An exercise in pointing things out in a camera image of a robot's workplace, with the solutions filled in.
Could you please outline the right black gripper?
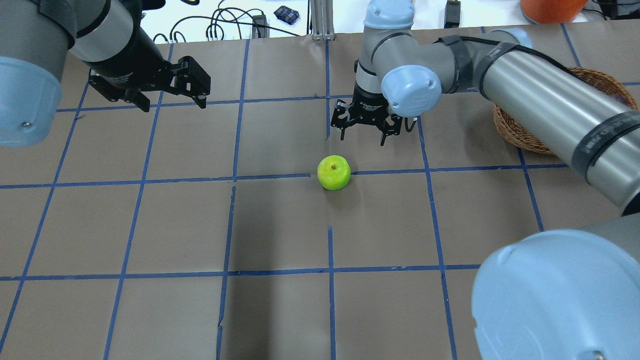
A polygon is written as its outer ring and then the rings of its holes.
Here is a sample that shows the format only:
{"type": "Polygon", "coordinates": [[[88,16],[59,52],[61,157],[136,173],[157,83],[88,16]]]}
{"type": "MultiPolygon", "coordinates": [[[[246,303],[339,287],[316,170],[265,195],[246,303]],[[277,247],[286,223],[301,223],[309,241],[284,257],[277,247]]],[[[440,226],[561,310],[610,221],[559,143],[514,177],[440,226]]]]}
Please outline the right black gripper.
{"type": "Polygon", "coordinates": [[[387,137],[400,134],[403,117],[390,113],[389,103],[381,93],[354,85],[352,102],[348,104],[337,100],[330,120],[330,126],[340,130],[340,141],[345,139],[346,130],[353,125],[379,125],[380,146],[384,146],[387,137]]]}

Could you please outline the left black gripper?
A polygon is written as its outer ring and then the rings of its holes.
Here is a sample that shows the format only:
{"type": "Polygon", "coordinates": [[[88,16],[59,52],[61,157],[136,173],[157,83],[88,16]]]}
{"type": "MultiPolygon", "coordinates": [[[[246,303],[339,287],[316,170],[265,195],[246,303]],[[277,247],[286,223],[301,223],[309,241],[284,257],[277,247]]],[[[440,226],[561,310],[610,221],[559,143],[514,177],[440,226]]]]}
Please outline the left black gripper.
{"type": "Polygon", "coordinates": [[[89,85],[110,102],[120,100],[150,112],[150,99],[143,91],[170,86],[170,94],[193,100],[206,109],[211,76],[194,57],[185,55],[171,64],[141,27],[133,30],[126,46],[109,59],[88,63],[89,85]]]}

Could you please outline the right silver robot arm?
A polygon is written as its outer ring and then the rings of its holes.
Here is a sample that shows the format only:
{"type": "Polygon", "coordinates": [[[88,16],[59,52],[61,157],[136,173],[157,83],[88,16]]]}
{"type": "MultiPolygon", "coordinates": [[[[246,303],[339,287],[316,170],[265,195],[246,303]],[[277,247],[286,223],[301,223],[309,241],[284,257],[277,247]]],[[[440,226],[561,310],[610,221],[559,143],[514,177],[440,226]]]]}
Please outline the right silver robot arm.
{"type": "Polygon", "coordinates": [[[622,215],[547,230],[492,253],[471,293],[485,360],[639,358],[639,112],[532,48],[519,28],[421,46],[411,0],[371,0],[353,101],[331,125],[387,137],[443,94],[474,88],[549,148],[622,215]]]}

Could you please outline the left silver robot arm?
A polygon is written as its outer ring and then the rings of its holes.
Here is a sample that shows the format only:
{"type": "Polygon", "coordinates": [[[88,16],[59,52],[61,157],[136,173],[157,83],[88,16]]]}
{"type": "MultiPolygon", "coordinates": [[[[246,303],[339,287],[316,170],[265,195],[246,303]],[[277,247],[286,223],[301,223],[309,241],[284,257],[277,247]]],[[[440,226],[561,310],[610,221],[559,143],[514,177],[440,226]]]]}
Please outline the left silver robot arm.
{"type": "Polygon", "coordinates": [[[205,109],[211,77],[190,55],[166,60],[142,29],[164,0],[3,0],[0,3],[0,143],[27,147],[48,134],[71,53],[108,101],[148,112],[146,92],[192,98],[205,109]]]}

